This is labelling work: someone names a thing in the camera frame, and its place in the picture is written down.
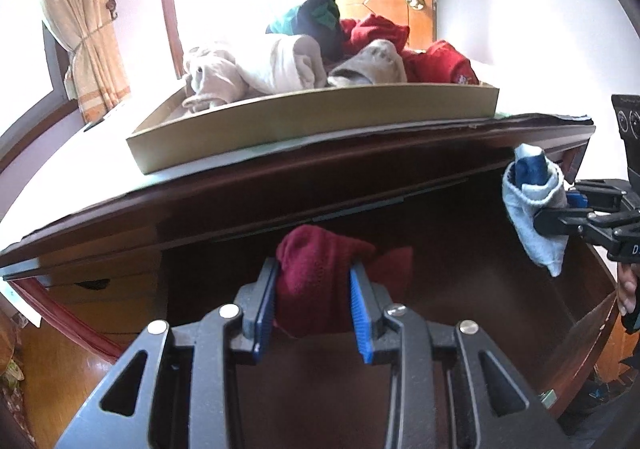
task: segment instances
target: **clothing pile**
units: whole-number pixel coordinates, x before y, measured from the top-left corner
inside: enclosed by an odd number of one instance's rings
[[[390,83],[479,84],[469,60],[446,41],[406,47],[409,27],[370,14],[340,18],[335,0],[307,0],[246,43],[196,47],[184,54],[189,96],[207,110],[261,95]]]

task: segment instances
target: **beige towel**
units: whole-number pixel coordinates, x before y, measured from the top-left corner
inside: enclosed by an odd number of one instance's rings
[[[396,47],[375,39],[352,58],[329,72],[330,86],[406,83],[406,72]]]
[[[320,45],[311,36],[262,34],[234,48],[236,65],[247,84],[264,94],[326,86]]]
[[[184,54],[185,81],[193,95],[182,106],[190,112],[208,110],[240,100],[246,92],[246,83],[236,68],[236,60],[228,48],[192,48]]]

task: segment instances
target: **orange curtain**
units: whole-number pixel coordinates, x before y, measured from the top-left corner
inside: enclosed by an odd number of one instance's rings
[[[42,0],[45,24],[70,53],[67,94],[78,100],[86,122],[99,119],[130,93],[108,1]]]

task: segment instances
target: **wooden floor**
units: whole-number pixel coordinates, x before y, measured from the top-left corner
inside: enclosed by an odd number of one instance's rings
[[[111,365],[44,321],[23,330],[22,346],[27,421],[38,449],[52,449]]]
[[[613,331],[609,336],[609,341],[604,347],[604,350],[602,350],[602,354],[596,363],[598,376],[604,382],[617,379],[629,369],[628,366],[620,364],[620,361],[632,355],[638,343],[639,336],[640,333],[633,335],[627,334],[622,323],[616,321]]]

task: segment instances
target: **brass door knob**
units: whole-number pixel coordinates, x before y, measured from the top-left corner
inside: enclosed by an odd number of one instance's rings
[[[427,6],[424,0],[405,0],[406,4],[413,10],[423,10]]]

